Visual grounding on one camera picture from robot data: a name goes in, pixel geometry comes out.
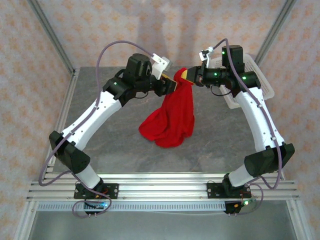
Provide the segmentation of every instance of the metal extrusion bar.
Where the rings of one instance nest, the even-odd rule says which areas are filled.
[[[298,240],[312,240],[302,201],[287,200],[288,212]]]
[[[76,201],[40,201],[38,212],[70,212]],[[108,201],[101,202],[101,205],[108,205]],[[95,208],[84,204],[76,204],[76,211],[96,211]],[[109,212],[211,212],[225,211],[224,201],[116,201],[113,202]]]
[[[27,0],[29,5],[31,6],[32,10],[34,11],[35,15],[38,17],[39,22],[41,23],[44,31],[48,35],[49,39],[51,40],[55,50],[61,57],[66,69],[70,74],[74,73],[74,68],[72,66],[71,61],[69,60],[64,48],[62,47],[61,43],[59,42],[53,28],[51,27],[45,13],[43,12],[39,2],[37,0]]]
[[[57,174],[47,173],[45,182]],[[224,173],[111,173],[99,175],[107,183],[118,183],[118,199],[115,201],[208,201],[208,181],[221,182]],[[276,173],[266,174],[270,184],[277,179]],[[300,198],[294,181],[281,181],[276,190],[268,189],[261,180],[265,200],[297,200]],[[41,187],[33,182],[27,196],[28,201],[74,201],[76,180],[69,174],[55,183]],[[252,186],[254,196],[261,196],[258,187]]]
[[[37,209],[37,201],[25,202],[19,224],[14,234],[14,240],[29,239]]]
[[[291,9],[295,5],[297,0],[287,0],[285,1],[279,15],[277,16],[274,24],[272,25],[271,29],[269,30],[266,38],[264,39],[258,54],[255,58],[255,63],[259,66],[267,55],[268,50],[270,49],[274,39],[276,38],[278,32],[280,31],[282,25],[284,24],[286,18],[288,17]]]

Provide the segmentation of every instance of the floral wallpaper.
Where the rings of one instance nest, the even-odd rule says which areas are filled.
[[[0,239],[13,239],[71,78],[25,0],[0,1]]]
[[[39,0],[74,67],[95,66],[100,51],[129,40],[176,66],[227,37],[256,55],[285,0]],[[136,51],[115,45],[101,66],[125,66]]]
[[[319,0],[296,2],[261,70],[275,92],[266,102],[273,120],[284,139],[295,146],[295,154],[284,168],[286,177],[298,181],[314,239],[319,239]]]

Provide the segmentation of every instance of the gray marble surface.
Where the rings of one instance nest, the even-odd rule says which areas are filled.
[[[100,68],[101,85],[122,67]],[[173,77],[180,67],[167,74]],[[223,97],[205,87],[193,87],[195,126],[182,145],[161,148],[143,138],[140,124],[163,102],[150,92],[144,99],[132,99],[112,115],[92,136],[84,152],[98,173],[211,172],[225,173],[243,164],[255,152],[254,141],[244,113],[229,109]],[[96,99],[95,68],[82,67],[76,83],[66,127]],[[56,161],[54,172],[66,169]]]

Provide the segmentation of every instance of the red cloth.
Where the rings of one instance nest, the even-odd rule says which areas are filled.
[[[185,70],[187,68],[176,72],[173,78],[177,82],[175,91],[166,95],[162,106],[139,127],[142,136],[163,148],[179,146],[194,130],[193,84],[181,78]]]

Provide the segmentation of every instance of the purple cable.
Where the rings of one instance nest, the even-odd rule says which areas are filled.
[[[58,151],[58,149],[61,147],[61,145],[77,130],[79,129],[95,112],[95,110],[97,109],[98,107],[98,104],[100,102],[100,93],[101,93],[101,85],[100,85],[100,80],[99,80],[99,65],[100,65],[100,61],[101,61],[101,58],[103,56],[103,54],[105,53],[105,51],[111,47],[112,45],[115,45],[115,44],[130,44],[130,45],[133,45],[135,46],[136,48],[144,51],[145,53],[147,53],[149,56],[153,56],[153,54],[149,51],[147,51],[146,49],[144,49],[143,47],[137,45],[136,43],[134,42],[131,42],[131,41],[126,41],[126,40],[119,40],[119,41],[114,41],[110,44],[108,44],[107,46],[104,47],[104,49],[101,51],[99,57],[98,57],[98,60],[96,61],[96,66],[95,66],[95,80],[96,80],[96,84],[97,84],[97,98],[96,98],[96,101],[95,101],[95,107],[91,110],[91,112],[77,125],[75,126],[71,132],[69,132],[59,143],[58,145],[53,149],[52,152],[50,152],[49,156],[47,157],[47,159],[45,160],[44,164],[42,165],[42,168],[40,170],[40,175],[38,177],[38,183],[41,187],[45,187],[45,186],[48,186],[50,184],[52,184],[53,182],[55,182],[56,180],[58,180],[59,178],[61,178],[61,176],[65,175],[65,174],[69,174],[69,173],[72,173],[70,170],[67,170],[67,171],[64,171],[62,173],[60,173],[58,176],[56,176],[54,179],[52,179],[51,181],[49,182],[42,182],[42,177],[44,176],[45,174],[45,171],[46,171],[46,168],[48,166],[48,163],[50,161],[50,159],[54,156],[54,154]],[[111,199],[105,195],[105,194],[102,194],[102,193],[98,193],[97,191],[94,191],[90,188],[88,188],[85,184],[82,184],[86,189],[88,189],[89,191],[95,193],[95,194],[98,194],[98,195],[101,195],[103,197],[106,197],[107,199],[109,199],[110,201],[110,205],[105,209],[103,210],[101,213],[104,213],[105,211],[107,211],[109,209],[109,207],[111,206]]]
[[[249,88],[245,85],[245,83],[241,80],[241,78],[239,77],[236,69],[235,69],[235,66],[234,66],[234,63],[232,62],[232,58],[231,58],[231,54],[230,54],[230,47],[229,47],[229,42],[228,42],[228,39],[227,38],[224,38],[223,40],[221,40],[217,45],[215,45],[213,47],[213,49],[216,49],[220,44],[222,44],[223,42],[225,42],[225,45],[226,45],[226,52],[227,52],[227,56],[228,56],[228,60],[229,60],[229,63],[230,63],[230,67],[233,71],[233,74],[235,75],[236,79],[238,80],[238,82],[242,85],[242,87],[248,92],[248,94],[250,95],[250,97],[255,101],[255,103],[260,106],[260,102],[259,100],[255,97],[255,95],[249,90]],[[273,127],[272,127],[272,124],[271,124],[271,121],[267,115],[267,112],[265,111],[265,109],[263,107],[260,107],[263,115],[264,115],[264,118],[265,118],[265,121],[270,129],[270,132],[271,132],[271,136],[272,138],[275,138],[276,135],[275,135],[275,132],[273,130]],[[280,179],[281,179],[281,171],[282,171],[282,156],[281,156],[281,151],[280,151],[280,147],[279,147],[279,144],[278,144],[278,141],[277,139],[274,139],[274,144],[275,144],[275,147],[276,147],[276,151],[277,151],[277,154],[278,154],[278,175],[276,177],[276,181],[275,181],[275,184],[274,186],[270,186],[267,181],[265,180],[265,178],[263,176],[260,176],[262,178],[262,180],[264,181],[264,183],[266,184],[266,186],[271,189],[271,190],[274,190],[278,187],[279,185],[279,182],[280,182]]]

